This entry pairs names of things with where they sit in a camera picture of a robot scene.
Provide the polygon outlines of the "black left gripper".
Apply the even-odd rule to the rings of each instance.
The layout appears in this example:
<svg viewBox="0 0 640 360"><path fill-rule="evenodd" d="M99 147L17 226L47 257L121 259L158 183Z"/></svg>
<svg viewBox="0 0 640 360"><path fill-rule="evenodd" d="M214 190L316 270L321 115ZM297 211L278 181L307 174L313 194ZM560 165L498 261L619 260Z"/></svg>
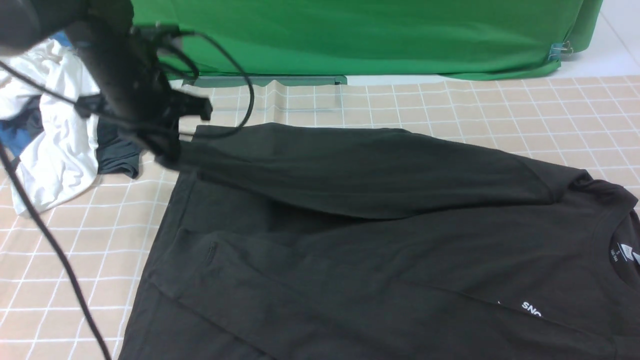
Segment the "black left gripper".
<svg viewBox="0 0 640 360"><path fill-rule="evenodd" d="M154 154L170 170L181 170L184 116L211 118L208 98L173 89L157 52L137 28L105 22L76 22L65 34L114 112L121 134Z"/></svg>

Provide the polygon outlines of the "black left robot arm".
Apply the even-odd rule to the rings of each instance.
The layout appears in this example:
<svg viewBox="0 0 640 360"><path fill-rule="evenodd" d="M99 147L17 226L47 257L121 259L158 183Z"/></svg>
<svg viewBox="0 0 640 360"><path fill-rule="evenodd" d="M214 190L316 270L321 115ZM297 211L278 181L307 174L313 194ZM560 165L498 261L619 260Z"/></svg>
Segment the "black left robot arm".
<svg viewBox="0 0 640 360"><path fill-rule="evenodd" d="M94 114L153 153L161 166L181 171L186 150L179 121L209 121L211 103L172 89L157 43L134 28L133 18L130 0L3 0L1 55L21 55L63 31L111 110Z"/></svg>

